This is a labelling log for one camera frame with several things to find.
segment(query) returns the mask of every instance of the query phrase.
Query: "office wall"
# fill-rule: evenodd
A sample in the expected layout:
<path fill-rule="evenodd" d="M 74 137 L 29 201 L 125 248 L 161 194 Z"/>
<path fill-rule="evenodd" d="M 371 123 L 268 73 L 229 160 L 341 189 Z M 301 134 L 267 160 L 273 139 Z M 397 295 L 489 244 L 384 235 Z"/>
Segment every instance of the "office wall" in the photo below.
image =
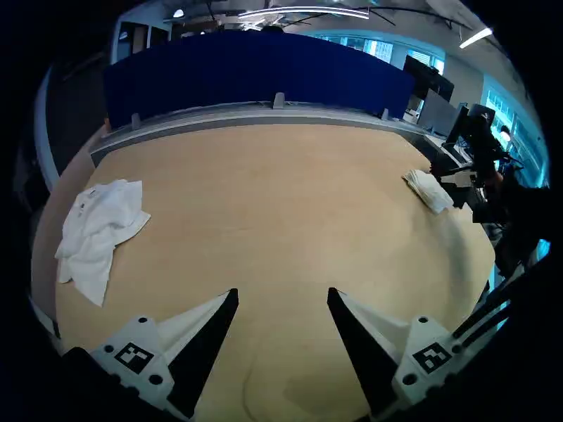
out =
<path fill-rule="evenodd" d="M 445 55 L 444 77 L 454 84 L 450 104 L 481 102 L 483 73 L 449 54 Z"/>
<path fill-rule="evenodd" d="M 393 37 L 407 37 L 427 43 L 435 49 L 445 51 L 450 58 L 469 63 L 479 72 L 490 75 L 499 82 L 529 113 L 534 122 L 539 126 L 539 117 L 530 99 L 526 97 L 526 90 L 512 64 L 499 50 L 486 41 L 480 41 L 466 49 L 460 49 L 459 27 L 453 25 L 450 29 L 444 22 L 432 17 L 409 13 L 395 12 L 385 14 L 393 21 L 395 26 L 383 19 L 370 16 L 369 20 L 357 18 L 319 18 L 310 19 L 310 25 L 292 25 L 285 28 L 286 32 L 311 33 L 345 31 L 348 34 L 357 33 L 366 36 L 370 32 L 384 39 Z M 468 38 L 471 34 L 461 29 L 462 37 Z"/>
<path fill-rule="evenodd" d="M 115 29 L 113 32 L 113 42 L 111 49 L 110 62 L 114 64 L 118 61 L 118 44 L 119 44 L 119 34 L 121 30 L 121 22 L 132 22 L 141 23 L 143 25 L 148 25 L 147 33 L 147 48 L 150 47 L 151 42 L 151 29 L 152 27 L 157 27 L 168 32 L 170 39 L 170 34 L 172 34 L 172 24 L 164 23 L 164 19 L 169 18 L 165 15 L 164 5 L 161 2 L 142 4 L 136 8 L 131 9 L 128 12 L 123 13 L 118 21 L 115 23 Z"/>

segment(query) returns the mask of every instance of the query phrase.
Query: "white cloth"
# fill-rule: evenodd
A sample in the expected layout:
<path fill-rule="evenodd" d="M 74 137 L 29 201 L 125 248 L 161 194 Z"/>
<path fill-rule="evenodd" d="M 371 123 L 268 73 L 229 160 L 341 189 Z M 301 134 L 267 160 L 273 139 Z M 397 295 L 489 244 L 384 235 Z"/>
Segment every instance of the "white cloth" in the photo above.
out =
<path fill-rule="evenodd" d="M 444 208 L 453 206 L 453 199 L 431 174 L 409 170 L 403 175 L 403 179 L 434 214 L 440 214 Z"/>
<path fill-rule="evenodd" d="M 101 306 L 113 250 L 135 236 L 151 216 L 141 211 L 141 181 L 116 180 L 80 193 L 63 225 L 58 282 L 74 280 L 76 288 Z"/>

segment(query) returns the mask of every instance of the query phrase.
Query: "window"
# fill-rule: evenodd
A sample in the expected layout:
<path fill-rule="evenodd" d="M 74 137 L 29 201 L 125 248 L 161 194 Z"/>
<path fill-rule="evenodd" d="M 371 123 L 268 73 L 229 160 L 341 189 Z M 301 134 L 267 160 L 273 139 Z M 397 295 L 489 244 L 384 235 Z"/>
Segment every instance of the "window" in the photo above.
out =
<path fill-rule="evenodd" d="M 444 74 L 444 60 L 431 56 L 421 51 L 409 50 L 409 56 L 417 59 L 420 63 L 425 64 L 429 68 L 435 68 L 440 75 Z"/>
<path fill-rule="evenodd" d="M 355 50 L 364 51 L 364 44 L 366 40 L 363 38 L 346 37 L 346 46 L 352 47 Z"/>
<path fill-rule="evenodd" d="M 382 41 L 372 41 L 372 43 L 376 44 L 375 54 L 372 55 L 376 56 L 379 60 L 390 63 L 391 54 L 393 53 L 393 45 L 391 43 Z"/>
<path fill-rule="evenodd" d="M 495 119 L 491 125 L 493 136 L 513 158 L 524 164 L 524 168 L 516 172 L 518 182 L 522 186 L 542 186 L 545 183 L 548 155 L 541 138 L 532 135 L 514 112 L 511 103 L 492 89 L 487 92 L 485 106 L 495 111 Z M 508 142 L 500 138 L 502 126 L 510 130 L 512 138 Z"/>
<path fill-rule="evenodd" d="M 330 41 L 330 42 L 334 42 L 336 44 L 342 44 L 341 43 L 342 37 L 323 37 L 323 39 L 326 39 L 327 41 Z"/>
<path fill-rule="evenodd" d="M 368 53 L 371 56 L 377 57 L 379 60 L 391 64 L 393 46 L 395 45 L 391 42 L 384 42 L 379 41 L 378 39 L 369 39 L 364 37 L 332 36 L 323 34 L 312 35 L 312 37 L 324 39 L 325 41 L 334 42 L 343 46 L 348 46 L 358 51 L 363 51 L 364 53 Z M 408 54 L 409 56 L 412 56 L 425 65 L 431 68 L 436 68 L 438 73 L 440 75 L 443 75 L 445 63 L 441 58 L 434 56 L 431 53 L 424 53 L 418 50 L 408 50 Z M 394 63 L 393 65 L 397 67 L 399 66 L 398 63 Z"/>
<path fill-rule="evenodd" d="M 438 69 L 438 73 L 440 75 L 444 74 L 444 60 L 440 60 L 439 58 L 434 57 L 434 63 L 432 63 L 432 67 Z"/>
<path fill-rule="evenodd" d="M 424 54 L 415 50 L 409 50 L 409 56 L 417 59 L 420 63 L 424 63 L 426 66 L 430 66 L 431 56 L 429 56 L 428 54 Z"/>

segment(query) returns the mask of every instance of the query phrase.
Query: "screw hole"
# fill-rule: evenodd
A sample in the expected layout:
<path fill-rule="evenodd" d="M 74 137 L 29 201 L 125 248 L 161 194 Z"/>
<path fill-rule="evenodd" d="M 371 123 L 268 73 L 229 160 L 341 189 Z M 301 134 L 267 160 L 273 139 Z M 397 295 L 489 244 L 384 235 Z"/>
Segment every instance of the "screw hole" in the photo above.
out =
<path fill-rule="evenodd" d="M 403 384 L 412 385 L 417 382 L 417 376 L 413 373 L 408 373 L 403 377 Z"/>
<path fill-rule="evenodd" d="M 161 377 L 160 375 L 151 375 L 148 377 L 148 381 L 151 384 L 158 385 L 163 382 L 163 377 Z"/>

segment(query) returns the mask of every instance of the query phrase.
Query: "desk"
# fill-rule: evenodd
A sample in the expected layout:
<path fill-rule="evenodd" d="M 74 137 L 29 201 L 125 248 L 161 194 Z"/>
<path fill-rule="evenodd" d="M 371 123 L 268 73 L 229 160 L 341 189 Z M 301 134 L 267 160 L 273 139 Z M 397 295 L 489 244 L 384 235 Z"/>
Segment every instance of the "desk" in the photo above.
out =
<path fill-rule="evenodd" d="M 57 285 L 63 343 L 91 349 L 135 315 L 160 321 L 237 287 L 198 420 L 365 415 L 328 287 L 452 329 L 493 266 L 468 209 L 435 216 L 401 179 L 428 168 L 397 134 L 313 124 L 211 129 L 113 151 L 88 185 L 142 180 L 152 219 L 116 249 L 102 308 Z"/>

